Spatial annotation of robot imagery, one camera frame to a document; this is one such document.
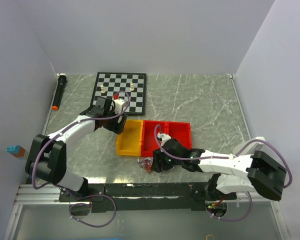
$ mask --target plastic container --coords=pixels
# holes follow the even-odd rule
[[[127,119],[123,132],[116,139],[116,154],[119,156],[141,156],[143,121]]]
[[[155,127],[157,124],[161,125],[163,133],[167,133],[166,121],[143,121],[141,157],[153,157],[152,151],[159,148],[155,141]]]
[[[167,122],[167,134],[171,138],[177,139],[187,149],[192,148],[191,126],[189,122]]]

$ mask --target gray marble surface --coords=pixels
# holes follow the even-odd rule
[[[96,75],[67,75],[67,79],[61,106],[51,113],[46,134],[72,122],[90,104]],[[231,153],[249,139],[228,75],[149,74],[145,115],[129,118],[190,122],[192,147],[213,152]],[[68,168],[89,183],[205,182],[211,177],[180,166],[147,173],[137,157],[116,155],[116,139],[104,128],[87,135],[68,151]]]

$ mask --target gray wall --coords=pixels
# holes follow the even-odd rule
[[[6,230],[25,161],[6,152],[30,147],[40,133],[55,87],[48,57],[15,0],[0,0],[0,239]]]
[[[274,0],[17,0],[57,73],[235,73]]]
[[[281,206],[293,240],[300,240],[300,0],[276,0],[235,78],[253,137],[264,136],[293,174]]]

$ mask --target chess piece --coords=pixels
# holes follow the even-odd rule
[[[132,91],[134,91],[135,90],[135,88],[134,88],[134,83],[133,82],[130,82],[130,91],[132,92]]]
[[[101,85],[100,88],[101,88],[101,93],[105,94],[106,93],[105,87],[103,85]]]

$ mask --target floor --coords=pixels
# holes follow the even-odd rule
[[[58,111],[52,111],[46,134],[72,122],[91,101],[97,75],[67,75]],[[190,122],[192,147],[219,153],[249,139],[229,75],[149,74],[143,116],[130,119]],[[180,166],[147,173],[137,157],[116,154],[117,135],[98,129],[68,150],[68,167],[89,183],[206,182],[211,174],[188,172]]]

